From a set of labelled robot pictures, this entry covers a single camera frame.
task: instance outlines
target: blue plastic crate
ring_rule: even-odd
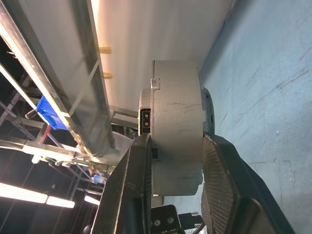
[[[48,121],[51,127],[55,129],[64,129],[67,130],[66,126],[63,124],[62,120],[58,117],[58,115],[53,110],[50,103],[45,99],[44,96],[40,99],[37,105],[37,112],[42,114],[42,116]]]

